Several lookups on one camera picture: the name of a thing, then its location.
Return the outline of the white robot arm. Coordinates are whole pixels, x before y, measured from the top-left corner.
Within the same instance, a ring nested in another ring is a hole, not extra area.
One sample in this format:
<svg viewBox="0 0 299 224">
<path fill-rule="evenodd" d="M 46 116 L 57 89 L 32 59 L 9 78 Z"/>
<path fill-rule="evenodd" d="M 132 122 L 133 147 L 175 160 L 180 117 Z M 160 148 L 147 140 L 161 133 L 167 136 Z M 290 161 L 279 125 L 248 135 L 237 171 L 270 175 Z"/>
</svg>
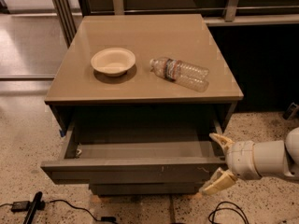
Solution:
<svg viewBox="0 0 299 224">
<path fill-rule="evenodd" d="M 285 140 L 255 143 L 234 142 L 211 133 L 210 138 L 222 149 L 228 169 L 218 168 L 199 191 L 212 195 L 233 186 L 238 179 L 260 180 L 274 176 L 290 182 L 299 181 L 299 128 L 290 131 Z"/>
</svg>

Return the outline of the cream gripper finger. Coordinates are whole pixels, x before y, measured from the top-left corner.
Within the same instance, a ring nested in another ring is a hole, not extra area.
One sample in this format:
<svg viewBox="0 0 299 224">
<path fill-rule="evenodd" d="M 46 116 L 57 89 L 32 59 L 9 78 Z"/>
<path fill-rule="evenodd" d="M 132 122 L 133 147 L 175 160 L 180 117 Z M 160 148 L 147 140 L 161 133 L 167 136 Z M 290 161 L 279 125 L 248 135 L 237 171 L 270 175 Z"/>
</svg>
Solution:
<svg viewBox="0 0 299 224">
<path fill-rule="evenodd" d="M 226 136 L 224 136 L 222 134 L 218 134 L 218 133 L 211 133 L 209 135 L 209 137 L 221 147 L 221 149 L 222 149 L 222 151 L 223 151 L 224 154 L 226 154 L 227 151 L 235 143 L 229 137 L 226 137 Z"/>
<path fill-rule="evenodd" d="M 237 176 L 230 170 L 223 170 L 219 167 L 199 189 L 199 192 L 203 195 L 213 195 L 230 188 L 236 181 Z"/>
</svg>

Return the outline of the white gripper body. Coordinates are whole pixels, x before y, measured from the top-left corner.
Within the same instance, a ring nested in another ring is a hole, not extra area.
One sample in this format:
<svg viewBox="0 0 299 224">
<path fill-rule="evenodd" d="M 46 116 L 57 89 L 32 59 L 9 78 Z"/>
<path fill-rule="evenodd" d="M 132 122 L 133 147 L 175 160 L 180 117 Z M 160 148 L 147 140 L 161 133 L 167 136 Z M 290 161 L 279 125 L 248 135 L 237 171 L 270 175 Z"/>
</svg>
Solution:
<svg viewBox="0 0 299 224">
<path fill-rule="evenodd" d="M 253 141 L 241 141 L 232 144 L 226 152 L 226 163 L 229 170 L 242 180 L 259 180 L 254 164 Z"/>
</svg>

